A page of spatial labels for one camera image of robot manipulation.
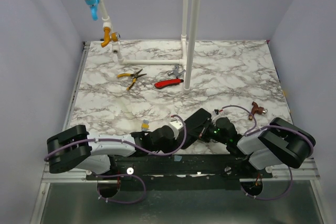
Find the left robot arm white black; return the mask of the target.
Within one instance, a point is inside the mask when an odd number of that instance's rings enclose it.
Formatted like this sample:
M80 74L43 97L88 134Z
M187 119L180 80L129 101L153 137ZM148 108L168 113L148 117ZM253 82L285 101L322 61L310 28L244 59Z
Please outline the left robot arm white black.
M187 139L187 127L174 121L153 132L132 132L126 135L90 136L85 125L76 125L47 140L47 155L52 174L74 168L90 170L104 179L116 175L111 155L141 157L148 154L170 156L180 150Z

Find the yellow grey hair clips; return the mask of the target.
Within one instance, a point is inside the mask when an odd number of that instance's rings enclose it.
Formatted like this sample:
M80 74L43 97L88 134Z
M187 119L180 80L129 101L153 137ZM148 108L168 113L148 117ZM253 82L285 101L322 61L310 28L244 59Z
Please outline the yellow grey hair clips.
M149 130L149 120L143 120L142 121L141 130L142 131L148 131Z

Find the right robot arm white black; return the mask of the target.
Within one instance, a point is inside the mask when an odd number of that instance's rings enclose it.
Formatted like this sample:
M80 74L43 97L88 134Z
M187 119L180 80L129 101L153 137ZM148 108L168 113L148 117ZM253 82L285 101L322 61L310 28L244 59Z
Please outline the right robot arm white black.
M316 145L312 135L279 117L247 135L237 133L228 118L219 118L216 123L207 119L196 127L194 134L203 142L222 143L231 155L244 158L241 171L249 178L267 166L285 164L299 168Z

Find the black fabric tool case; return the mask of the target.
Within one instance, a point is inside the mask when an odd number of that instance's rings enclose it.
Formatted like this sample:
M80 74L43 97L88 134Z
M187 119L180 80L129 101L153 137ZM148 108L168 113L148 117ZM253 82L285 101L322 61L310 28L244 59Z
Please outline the black fabric tool case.
M208 111L200 108L184 121L186 125L187 136L182 146L183 150L189 148L189 146L197 140L200 140L204 143L210 142L209 135L206 135L206 132L211 123L211 118L212 115Z

